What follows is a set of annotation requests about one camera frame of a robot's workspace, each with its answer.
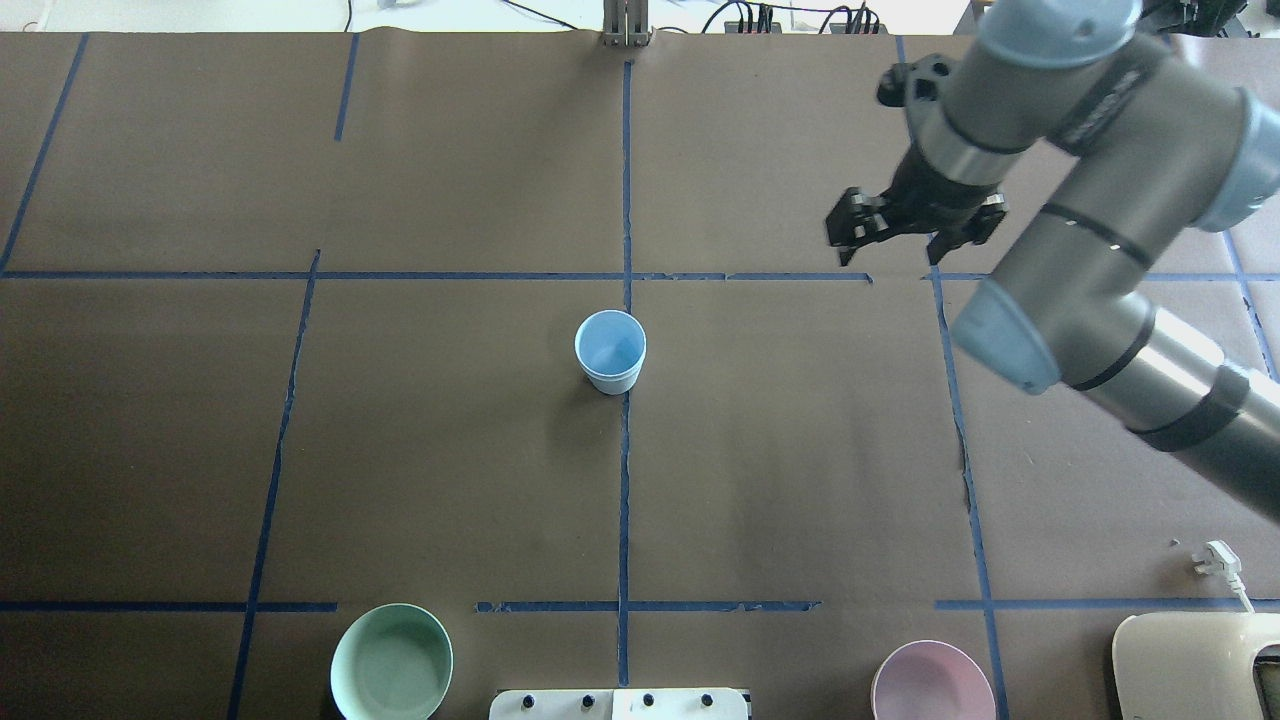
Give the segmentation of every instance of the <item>white mounting plate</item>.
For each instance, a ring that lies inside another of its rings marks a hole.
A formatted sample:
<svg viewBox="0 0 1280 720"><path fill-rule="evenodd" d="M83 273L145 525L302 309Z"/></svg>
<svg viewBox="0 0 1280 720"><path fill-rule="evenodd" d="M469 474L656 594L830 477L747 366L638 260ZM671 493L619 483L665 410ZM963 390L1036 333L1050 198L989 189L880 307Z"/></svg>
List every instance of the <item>white mounting plate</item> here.
<svg viewBox="0 0 1280 720"><path fill-rule="evenodd" d="M703 696L712 705L703 705ZM591 696L594 703L582 706ZM645 696L653 705L645 705ZM525 697L534 698L525 707ZM504 691L493 698L489 720L750 720L751 703L731 688L625 688Z"/></svg>

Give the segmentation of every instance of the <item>white floor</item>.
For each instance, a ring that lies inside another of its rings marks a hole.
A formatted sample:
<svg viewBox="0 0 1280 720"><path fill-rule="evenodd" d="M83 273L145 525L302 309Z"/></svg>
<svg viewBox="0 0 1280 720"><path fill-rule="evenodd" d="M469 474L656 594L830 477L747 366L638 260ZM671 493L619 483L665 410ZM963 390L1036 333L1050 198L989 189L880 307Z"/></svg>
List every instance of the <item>white floor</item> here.
<svg viewBox="0 0 1280 720"><path fill-rule="evenodd" d="M774 0L778 5L827 8L833 0ZM561 29L499 0L352 0L352 29L379 26L415 31L539 32ZM524 0L525 5L573 26L599 28L600 0ZM1254 0L1240 14L1245 27L1266 37L1280 37L1280 18L1267 15L1265 0ZM650 0L650 24L690 32L719 5L719 0ZM899 35L950 35L968 0L878 0L881 19ZM721 18L736 18L730 9ZM780 12L783 32L813 32L820 13ZM116 31L116 32L323 32L342 31L346 0L3 0L0 31Z"/></svg>

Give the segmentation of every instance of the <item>pink bowl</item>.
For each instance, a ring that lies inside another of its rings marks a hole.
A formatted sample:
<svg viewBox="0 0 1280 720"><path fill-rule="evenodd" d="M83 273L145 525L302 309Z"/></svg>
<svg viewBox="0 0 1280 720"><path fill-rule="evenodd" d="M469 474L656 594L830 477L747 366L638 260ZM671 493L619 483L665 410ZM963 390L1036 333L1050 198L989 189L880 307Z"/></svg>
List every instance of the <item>pink bowl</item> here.
<svg viewBox="0 0 1280 720"><path fill-rule="evenodd" d="M872 680L876 720L993 720L996 698L972 657L938 641L895 650Z"/></svg>

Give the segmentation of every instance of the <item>green bowl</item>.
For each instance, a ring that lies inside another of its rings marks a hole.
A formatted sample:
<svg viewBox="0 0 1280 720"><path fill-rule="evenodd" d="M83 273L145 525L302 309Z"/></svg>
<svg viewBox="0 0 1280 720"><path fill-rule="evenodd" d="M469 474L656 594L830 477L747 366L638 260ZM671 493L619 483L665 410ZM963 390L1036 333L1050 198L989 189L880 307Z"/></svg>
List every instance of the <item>green bowl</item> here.
<svg viewBox="0 0 1280 720"><path fill-rule="evenodd" d="M329 685L347 720L425 720L453 678L444 625L416 605L375 607L347 628Z"/></svg>

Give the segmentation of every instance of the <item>white cord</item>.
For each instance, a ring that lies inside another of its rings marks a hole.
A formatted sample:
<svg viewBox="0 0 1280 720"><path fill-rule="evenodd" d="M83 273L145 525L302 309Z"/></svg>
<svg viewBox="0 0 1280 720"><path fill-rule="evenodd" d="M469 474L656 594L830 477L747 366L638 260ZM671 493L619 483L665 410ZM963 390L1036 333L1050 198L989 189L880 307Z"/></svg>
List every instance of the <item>white cord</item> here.
<svg viewBox="0 0 1280 720"><path fill-rule="evenodd" d="M1244 580L1240 579L1240 557L1231 546L1222 541L1208 541L1204 543L1204 552L1192 555L1192 560L1197 562L1196 571L1201 575L1222 575L1228 587L1244 605L1244 611L1253 612L1253 602L1245 594Z"/></svg>

